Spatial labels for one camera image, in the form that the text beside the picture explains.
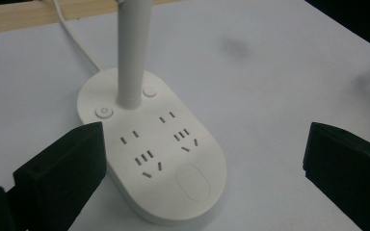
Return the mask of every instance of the wooden edge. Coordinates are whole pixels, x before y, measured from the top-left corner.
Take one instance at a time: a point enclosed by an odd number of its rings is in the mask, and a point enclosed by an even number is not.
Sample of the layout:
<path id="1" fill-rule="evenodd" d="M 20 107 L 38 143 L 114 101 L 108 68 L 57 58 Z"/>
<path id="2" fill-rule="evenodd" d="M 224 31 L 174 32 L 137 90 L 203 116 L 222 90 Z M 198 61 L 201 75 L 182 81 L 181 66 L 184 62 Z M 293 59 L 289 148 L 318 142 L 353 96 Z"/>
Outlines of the wooden edge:
<path id="1" fill-rule="evenodd" d="M 154 0 L 154 4 L 176 0 Z M 75 19 L 117 10 L 115 0 L 60 0 L 66 19 Z M 50 0 L 0 5 L 0 32 L 40 26 L 58 21 Z"/>

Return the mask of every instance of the white cable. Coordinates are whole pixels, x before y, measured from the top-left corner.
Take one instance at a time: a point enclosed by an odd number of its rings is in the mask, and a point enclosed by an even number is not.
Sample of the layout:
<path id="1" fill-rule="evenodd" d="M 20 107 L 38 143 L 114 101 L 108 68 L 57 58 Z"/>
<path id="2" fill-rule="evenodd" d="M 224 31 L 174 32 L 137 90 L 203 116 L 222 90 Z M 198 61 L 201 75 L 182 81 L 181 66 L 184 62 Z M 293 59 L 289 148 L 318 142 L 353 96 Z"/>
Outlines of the white cable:
<path id="1" fill-rule="evenodd" d="M 53 1 L 54 5 L 55 5 L 56 13 L 57 13 L 57 15 L 59 17 L 60 23 L 62 24 L 62 26 L 67 31 L 68 35 L 74 40 L 74 42 L 77 44 L 77 46 L 80 47 L 80 49 L 83 51 L 83 53 L 86 55 L 86 57 L 90 60 L 90 62 L 92 62 L 92 64 L 95 66 L 95 68 L 97 68 L 98 71 L 103 70 L 103 68 L 98 63 L 98 61 L 95 59 L 95 57 L 86 49 L 86 47 L 81 43 L 81 41 L 78 39 L 78 37 L 76 37 L 76 35 L 74 34 L 74 32 L 67 25 L 67 23 L 65 21 L 65 18 L 63 16 L 62 10 L 61 10 L 61 8 L 59 6 L 58 1 L 57 0 L 52 0 L 52 1 Z"/>

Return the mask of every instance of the white table surface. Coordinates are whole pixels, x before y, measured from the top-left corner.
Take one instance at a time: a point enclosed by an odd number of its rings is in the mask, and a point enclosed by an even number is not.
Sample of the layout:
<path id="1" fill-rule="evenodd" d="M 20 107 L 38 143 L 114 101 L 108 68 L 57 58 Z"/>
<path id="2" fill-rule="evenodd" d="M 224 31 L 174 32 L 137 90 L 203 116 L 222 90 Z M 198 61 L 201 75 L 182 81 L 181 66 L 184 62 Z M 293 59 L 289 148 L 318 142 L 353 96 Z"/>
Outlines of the white table surface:
<path id="1" fill-rule="evenodd" d="M 105 68 L 113 13 L 69 22 Z M 220 202 L 184 225 L 139 218 L 106 176 L 70 230 L 359 230 L 304 177 L 312 121 L 370 141 L 370 44 L 303 0 L 183 0 L 153 8 L 146 69 L 218 140 Z M 0 33 L 0 186 L 81 125 L 77 93 L 95 69 L 60 24 Z"/>

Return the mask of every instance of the power button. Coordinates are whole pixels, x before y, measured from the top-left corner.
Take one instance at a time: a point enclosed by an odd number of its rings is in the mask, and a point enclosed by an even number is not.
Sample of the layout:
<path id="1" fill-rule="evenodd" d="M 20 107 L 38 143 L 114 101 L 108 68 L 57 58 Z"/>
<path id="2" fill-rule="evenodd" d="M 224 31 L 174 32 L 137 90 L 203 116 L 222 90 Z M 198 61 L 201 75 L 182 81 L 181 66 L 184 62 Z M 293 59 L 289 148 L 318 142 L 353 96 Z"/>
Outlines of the power button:
<path id="1" fill-rule="evenodd" d="M 113 109 L 107 105 L 101 105 L 95 109 L 95 115 L 102 119 L 107 119 L 113 115 Z"/>

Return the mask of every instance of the power strip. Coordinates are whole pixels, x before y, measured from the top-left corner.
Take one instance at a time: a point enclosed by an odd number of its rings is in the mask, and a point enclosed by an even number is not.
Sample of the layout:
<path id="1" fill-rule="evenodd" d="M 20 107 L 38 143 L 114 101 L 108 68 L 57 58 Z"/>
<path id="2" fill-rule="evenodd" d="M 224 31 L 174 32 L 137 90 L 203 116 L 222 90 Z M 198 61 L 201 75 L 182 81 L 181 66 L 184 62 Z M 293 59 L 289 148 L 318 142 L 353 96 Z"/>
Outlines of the power strip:
<path id="1" fill-rule="evenodd" d="M 83 123 L 102 121 L 108 172 L 148 221 L 173 225 L 207 212 L 226 181 L 224 152 L 157 76 L 145 72 L 142 104 L 118 105 L 118 70 L 94 75 L 80 90 Z"/>

